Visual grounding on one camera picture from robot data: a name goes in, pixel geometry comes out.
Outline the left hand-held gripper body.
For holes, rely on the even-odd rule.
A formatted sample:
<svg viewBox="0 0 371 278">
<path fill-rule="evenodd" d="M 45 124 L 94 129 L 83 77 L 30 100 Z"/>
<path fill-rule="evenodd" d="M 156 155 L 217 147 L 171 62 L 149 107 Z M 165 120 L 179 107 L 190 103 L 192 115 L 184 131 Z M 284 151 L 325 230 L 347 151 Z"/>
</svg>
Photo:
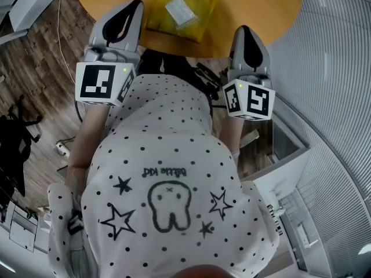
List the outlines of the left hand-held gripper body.
<svg viewBox="0 0 371 278">
<path fill-rule="evenodd" d="M 137 37 L 109 43 L 91 36 L 77 63 L 75 99 L 90 105 L 122 105 L 137 73 Z"/>
</svg>

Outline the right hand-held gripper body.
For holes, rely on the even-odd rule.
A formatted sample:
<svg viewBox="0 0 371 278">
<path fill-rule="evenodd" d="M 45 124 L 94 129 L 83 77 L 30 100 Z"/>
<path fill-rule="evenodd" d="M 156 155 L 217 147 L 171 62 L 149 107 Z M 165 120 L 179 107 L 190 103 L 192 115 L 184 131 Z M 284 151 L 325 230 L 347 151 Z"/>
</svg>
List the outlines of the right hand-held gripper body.
<svg viewBox="0 0 371 278">
<path fill-rule="evenodd" d="M 270 120 L 273 112 L 275 91 L 267 68 L 230 69 L 223 93 L 230 117 L 261 121 Z"/>
</svg>

